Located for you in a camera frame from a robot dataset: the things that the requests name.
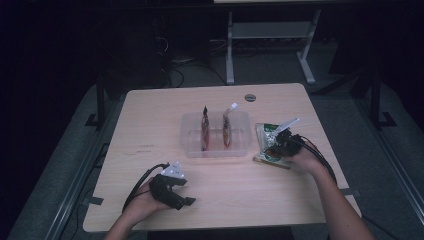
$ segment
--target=gray carpet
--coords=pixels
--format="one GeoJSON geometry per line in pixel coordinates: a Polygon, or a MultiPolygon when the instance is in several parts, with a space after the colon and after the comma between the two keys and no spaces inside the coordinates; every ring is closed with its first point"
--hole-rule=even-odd
{"type": "MultiPolygon", "coordinates": [[[[314,44],[308,57],[315,85],[305,83],[295,56],[296,48],[285,52],[257,54],[234,60],[235,85],[299,82],[307,91],[315,91],[341,76],[329,75],[336,44],[314,44]]],[[[225,78],[223,56],[211,59],[211,69],[190,63],[178,68],[184,74],[181,87],[219,86],[225,78]]],[[[170,74],[173,85],[182,78],[177,72],[170,74]]],[[[382,86],[382,112],[390,112],[397,127],[387,127],[376,132],[366,116],[369,97],[352,99],[349,82],[323,97],[311,96],[312,103],[335,151],[350,187],[358,191],[356,200],[364,214],[398,239],[423,239],[424,227],[406,197],[379,138],[383,136],[399,156],[402,165],[424,193],[424,176],[421,174],[424,157],[424,135],[405,112],[397,95],[382,86]]],[[[84,199],[95,187],[100,168],[94,168],[81,191],[75,196],[75,208],[63,233],[49,231],[55,216],[63,211],[63,199],[76,182],[84,182],[76,173],[87,161],[93,163],[105,143],[109,143],[125,96],[119,101],[107,100],[107,122],[100,131],[84,126],[88,116],[96,112],[95,88],[91,88],[74,114],[71,123],[52,155],[48,166],[28,200],[9,239],[101,239],[103,233],[87,233],[82,229],[87,206],[84,199]]],[[[377,239],[393,239],[374,224],[367,222],[377,239]]],[[[295,239],[326,239],[325,224],[292,227],[295,239]]],[[[135,232],[131,239],[146,239],[147,234],[135,232]]]]}

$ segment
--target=wooden tabletop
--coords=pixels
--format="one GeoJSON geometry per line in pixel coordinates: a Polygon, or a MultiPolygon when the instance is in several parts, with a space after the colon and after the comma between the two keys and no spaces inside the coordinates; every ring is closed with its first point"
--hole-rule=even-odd
{"type": "MultiPolygon", "coordinates": [[[[137,90],[128,93],[116,126],[84,229],[108,231],[140,177],[159,163],[178,160],[187,183],[174,188],[197,200],[180,211],[164,210],[134,227],[136,230],[206,229],[281,226],[325,222],[312,177],[252,160],[259,152],[255,123],[279,124],[300,117],[291,131],[308,137],[333,167],[339,188],[348,188],[321,123],[301,84],[245,85],[137,90]],[[246,94],[256,101],[247,102],[246,94]],[[250,116],[252,143],[244,157],[188,158],[180,144],[185,113],[224,111],[231,103],[250,116]]],[[[356,209],[353,196],[347,199],[356,209]]]]}

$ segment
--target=clear plastic bin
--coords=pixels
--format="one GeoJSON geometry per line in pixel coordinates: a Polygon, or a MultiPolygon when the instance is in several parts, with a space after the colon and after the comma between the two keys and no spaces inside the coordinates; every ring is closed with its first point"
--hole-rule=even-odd
{"type": "Polygon", "coordinates": [[[242,157],[247,154],[247,148],[252,143],[249,114],[243,111],[233,111],[228,114],[231,124],[231,144],[227,148],[223,137],[224,112],[208,112],[209,146],[207,151],[201,150],[201,112],[183,115],[180,141],[187,157],[216,158],[242,157]]]}

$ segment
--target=wire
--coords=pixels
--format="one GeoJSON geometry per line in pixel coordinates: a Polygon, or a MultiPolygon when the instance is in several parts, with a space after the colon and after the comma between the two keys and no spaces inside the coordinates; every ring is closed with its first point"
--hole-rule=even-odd
{"type": "Polygon", "coordinates": [[[211,46],[211,49],[209,54],[211,57],[221,56],[225,53],[225,48],[227,47],[227,41],[224,39],[210,40],[210,46],[211,46]]]}
{"type": "Polygon", "coordinates": [[[82,206],[82,203],[83,203],[83,201],[84,201],[84,199],[87,197],[87,195],[88,195],[88,193],[90,193],[91,191],[93,191],[94,190],[94,188],[90,188],[90,189],[88,189],[87,190],[87,192],[85,192],[85,194],[84,194],[84,197],[82,198],[82,201],[79,203],[79,205],[78,205],[78,207],[77,207],[77,216],[76,216],[76,228],[75,228],[75,231],[74,231],[74,233],[72,234],[72,237],[71,237],[71,240],[72,239],[74,239],[74,237],[75,237],[75,235],[77,234],[77,232],[78,232],[78,224],[79,224],[79,210],[80,210],[80,208],[81,208],[81,206],[82,206]]]}
{"type": "Polygon", "coordinates": [[[210,71],[212,71],[213,73],[216,74],[216,76],[218,76],[218,78],[221,80],[221,82],[225,85],[228,86],[228,84],[226,83],[226,81],[221,77],[221,75],[215,71],[213,68],[209,67],[209,66],[204,66],[204,65],[200,65],[200,64],[195,64],[195,65],[184,65],[184,66],[178,66],[177,68],[187,68],[187,67],[203,67],[206,69],[209,69],[210,71]]]}
{"type": "Polygon", "coordinates": [[[168,51],[168,48],[169,48],[168,40],[166,40],[166,38],[163,38],[163,37],[156,37],[156,39],[157,40],[162,40],[162,41],[164,41],[166,43],[165,50],[163,50],[163,52],[158,52],[160,55],[163,56],[166,53],[166,51],[168,51]]]}
{"type": "MultiPolygon", "coordinates": [[[[110,143],[104,143],[103,145],[102,145],[102,147],[101,147],[101,149],[100,149],[100,151],[99,151],[99,154],[97,154],[97,156],[96,156],[96,159],[94,160],[94,162],[93,162],[93,165],[91,166],[91,169],[90,169],[90,172],[87,174],[87,176],[85,177],[85,179],[84,179],[84,183],[82,184],[83,186],[85,186],[86,184],[87,184],[87,181],[88,181],[88,179],[89,179],[89,177],[90,177],[90,175],[93,173],[93,170],[94,169],[98,169],[98,168],[101,168],[101,166],[98,166],[97,164],[99,163],[99,161],[103,158],[103,157],[105,157],[106,156],[106,153],[107,153],[107,150],[105,150],[105,148],[106,148],[106,146],[109,146],[110,145],[110,143]]],[[[81,196],[81,193],[82,193],[82,191],[83,191],[83,189],[84,189],[84,187],[82,187],[81,189],[80,189],[80,191],[79,191],[79,193],[78,193],[78,197],[77,197],[77,199],[79,199],[80,198],[80,196],[81,196]]],[[[72,206],[72,214],[73,214],[73,212],[75,211],[75,206],[76,205],[73,205],[72,206]]],[[[76,232],[78,231],[78,210],[79,210],[79,208],[80,208],[80,205],[78,205],[78,207],[77,207],[77,228],[75,229],[75,232],[74,232],[74,234],[73,234],[73,236],[72,236],[72,238],[75,236],[75,234],[76,234],[76,232]]],[[[66,226],[68,225],[68,223],[69,223],[69,218],[67,219],[67,221],[66,221],[66,223],[65,223],[65,228],[66,228],[66,226]]]]}
{"type": "Polygon", "coordinates": [[[131,69],[125,63],[123,63],[118,57],[113,55],[105,46],[103,46],[103,44],[99,40],[96,40],[96,43],[107,53],[107,55],[109,55],[109,57],[111,57],[111,59],[113,59],[116,63],[121,65],[121,67],[123,67],[128,73],[133,74],[136,77],[139,77],[143,81],[146,81],[146,78],[144,78],[142,75],[135,72],[133,69],[131,69]]]}
{"type": "Polygon", "coordinates": [[[127,208],[128,204],[130,204],[130,202],[134,199],[134,197],[136,196],[136,192],[138,190],[138,188],[141,186],[141,184],[144,182],[144,180],[146,180],[146,178],[153,172],[153,170],[155,170],[158,167],[162,167],[163,169],[169,167],[169,163],[168,164],[158,164],[154,167],[152,167],[151,169],[147,170],[144,175],[140,178],[140,180],[138,180],[138,182],[135,184],[134,188],[132,189],[131,193],[128,195],[127,200],[125,200],[124,203],[124,207],[122,208],[122,212],[125,210],[125,208],[127,208]]]}
{"type": "Polygon", "coordinates": [[[362,218],[364,220],[366,220],[367,222],[373,224],[374,226],[376,226],[378,229],[380,229],[381,231],[383,231],[385,234],[389,235],[391,238],[395,239],[395,240],[399,240],[399,238],[397,238],[395,235],[393,235],[391,232],[389,232],[388,230],[386,230],[385,228],[383,228],[382,226],[380,226],[378,223],[376,223],[374,220],[368,218],[367,216],[365,216],[364,214],[362,214],[362,218]]]}
{"type": "Polygon", "coordinates": [[[195,60],[196,60],[195,58],[188,57],[188,58],[179,59],[179,60],[173,59],[172,60],[172,63],[173,64],[176,64],[176,65],[185,65],[185,64],[191,63],[191,62],[193,62],[195,60]]]}
{"type": "Polygon", "coordinates": [[[250,58],[259,54],[259,47],[251,41],[238,41],[233,44],[233,55],[238,58],[250,58]],[[238,47],[237,45],[245,45],[249,49],[238,47]]]}
{"type": "MultiPolygon", "coordinates": [[[[301,136],[302,138],[308,140],[310,143],[312,143],[309,139],[307,139],[306,137],[301,136]]],[[[327,162],[327,160],[324,158],[324,156],[321,154],[320,151],[315,150],[313,148],[311,148],[309,145],[293,140],[291,138],[285,138],[284,140],[286,141],[290,141],[296,144],[299,144],[301,146],[303,146],[304,148],[306,148],[308,151],[310,151],[312,154],[315,155],[315,157],[318,158],[318,160],[321,162],[322,165],[325,166],[325,168],[327,169],[328,173],[330,174],[331,178],[333,178],[334,182],[337,184],[337,179],[336,179],[336,175],[334,174],[333,168],[330,166],[330,164],[327,162]]]]}
{"type": "Polygon", "coordinates": [[[150,190],[147,190],[147,191],[144,191],[144,192],[138,193],[138,194],[134,195],[134,198],[136,198],[137,196],[140,196],[140,195],[142,195],[142,194],[148,193],[148,192],[150,192],[150,190]]]}
{"type": "MultiPolygon", "coordinates": [[[[175,68],[171,68],[170,69],[171,71],[174,71],[174,72],[177,72],[178,74],[180,74],[180,76],[181,76],[181,82],[180,82],[180,84],[178,84],[178,86],[176,86],[175,88],[179,88],[179,87],[181,87],[181,85],[183,85],[183,83],[184,83],[184,80],[185,80],[185,78],[184,78],[184,74],[181,72],[181,71],[178,71],[177,69],[175,69],[175,68]]],[[[169,77],[169,82],[170,82],[170,84],[171,84],[171,87],[174,87],[174,85],[172,84],[172,79],[171,79],[171,77],[169,77]]]]}

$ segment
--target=person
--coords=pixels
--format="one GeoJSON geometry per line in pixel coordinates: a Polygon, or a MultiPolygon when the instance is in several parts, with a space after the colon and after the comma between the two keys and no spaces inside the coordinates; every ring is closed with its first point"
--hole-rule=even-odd
{"type": "MultiPolygon", "coordinates": [[[[311,142],[306,142],[306,144],[315,148],[311,142]]],[[[314,178],[324,209],[330,239],[374,239],[361,217],[347,201],[327,169],[315,155],[302,147],[298,154],[285,159],[292,161],[314,178]]],[[[143,221],[157,211],[169,208],[167,205],[155,200],[148,192],[151,180],[152,178],[138,189],[137,194],[142,194],[131,201],[106,234],[105,239],[127,239],[131,229],[138,222],[143,221]]]]}

